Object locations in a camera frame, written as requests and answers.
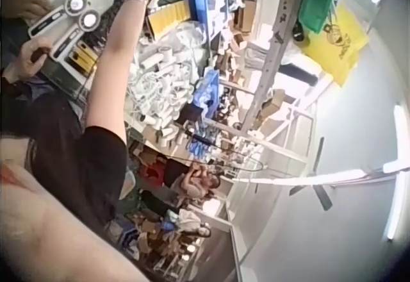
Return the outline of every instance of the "packaging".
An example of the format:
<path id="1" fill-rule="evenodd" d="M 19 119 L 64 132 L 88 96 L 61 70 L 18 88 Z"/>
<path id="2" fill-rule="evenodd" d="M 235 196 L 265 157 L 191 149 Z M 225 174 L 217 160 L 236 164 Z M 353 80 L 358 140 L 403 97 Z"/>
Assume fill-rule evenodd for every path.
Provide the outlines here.
<path id="1" fill-rule="evenodd" d="M 269 116 L 273 115 L 275 112 L 278 112 L 281 109 L 285 97 L 286 93 L 284 90 L 275 90 L 275 94 L 272 97 L 270 104 L 266 104 L 262 107 L 262 110 L 258 113 L 252 128 L 258 130 Z"/>
<path id="2" fill-rule="evenodd" d="M 235 13 L 235 28 L 244 33 L 250 33 L 254 24 L 257 0 L 242 0 L 244 8 L 239 8 Z"/>

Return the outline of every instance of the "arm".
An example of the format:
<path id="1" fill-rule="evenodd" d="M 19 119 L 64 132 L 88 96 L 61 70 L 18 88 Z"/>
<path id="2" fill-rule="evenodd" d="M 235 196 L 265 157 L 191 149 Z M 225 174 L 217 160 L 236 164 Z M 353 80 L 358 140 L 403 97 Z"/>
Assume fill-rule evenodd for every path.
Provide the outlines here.
<path id="1" fill-rule="evenodd" d="M 148 281 L 26 170 L 2 164 L 0 175 L 7 195 L 0 198 L 1 256 L 18 275 L 33 282 Z"/>
<path id="2" fill-rule="evenodd" d="M 86 127 L 100 126 L 126 142 L 124 100 L 129 66 L 140 37 L 147 1 L 125 0 L 111 26 L 88 100 Z"/>
<path id="3" fill-rule="evenodd" d="M 195 171 L 196 171 L 195 169 L 190 169 L 190 170 L 188 171 L 188 173 L 185 174 L 185 177 L 183 178 L 183 180 L 182 180 L 182 182 L 181 182 L 181 188 L 182 188 L 183 190 L 185 190 L 185 191 L 188 190 L 188 186 L 189 186 L 189 183 L 190 183 L 190 178 L 191 178 L 192 174 L 193 174 Z"/>

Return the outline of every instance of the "green plastic bin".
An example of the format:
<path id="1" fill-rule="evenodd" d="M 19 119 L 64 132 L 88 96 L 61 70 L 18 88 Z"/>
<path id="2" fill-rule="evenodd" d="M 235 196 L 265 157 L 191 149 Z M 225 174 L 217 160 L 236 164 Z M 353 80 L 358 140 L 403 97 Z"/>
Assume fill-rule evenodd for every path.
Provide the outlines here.
<path id="1" fill-rule="evenodd" d="M 331 9 L 332 0 L 302 0 L 299 21 L 307 29 L 321 32 Z"/>

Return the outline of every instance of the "fan blade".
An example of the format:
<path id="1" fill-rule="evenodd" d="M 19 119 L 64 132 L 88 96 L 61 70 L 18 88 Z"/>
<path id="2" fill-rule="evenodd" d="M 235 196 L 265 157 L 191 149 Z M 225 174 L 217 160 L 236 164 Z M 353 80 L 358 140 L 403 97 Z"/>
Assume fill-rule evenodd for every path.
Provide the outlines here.
<path id="1" fill-rule="evenodd" d="M 294 195 L 296 192 L 301 191 L 306 186 L 294 186 L 290 191 L 289 195 Z"/>
<path id="2" fill-rule="evenodd" d="M 333 206 L 333 203 L 331 201 L 331 198 L 327 195 L 325 188 L 323 188 L 322 185 L 313 185 L 313 189 L 315 189 L 316 195 L 318 196 L 323 209 L 325 211 L 330 210 Z"/>
<path id="3" fill-rule="evenodd" d="M 316 175 L 316 169 L 319 165 L 320 155 L 322 155 L 323 143 L 325 142 L 325 137 L 320 138 L 318 153 L 316 154 L 315 164 L 313 165 L 313 174 Z"/>

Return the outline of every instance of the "black t-shirt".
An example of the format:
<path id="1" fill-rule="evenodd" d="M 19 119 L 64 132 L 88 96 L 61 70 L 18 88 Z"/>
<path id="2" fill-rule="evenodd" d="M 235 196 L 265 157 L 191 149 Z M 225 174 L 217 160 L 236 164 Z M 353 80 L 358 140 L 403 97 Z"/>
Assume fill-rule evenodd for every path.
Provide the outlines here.
<path id="1" fill-rule="evenodd" d="M 34 102 L 25 89 L 2 78 L 2 159 L 23 167 L 84 225 L 106 239 L 104 227 L 115 216 L 126 172 L 124 141 L 101 127 L 81 129 L 77 115 L 60 92 L 43 94 Z"/>

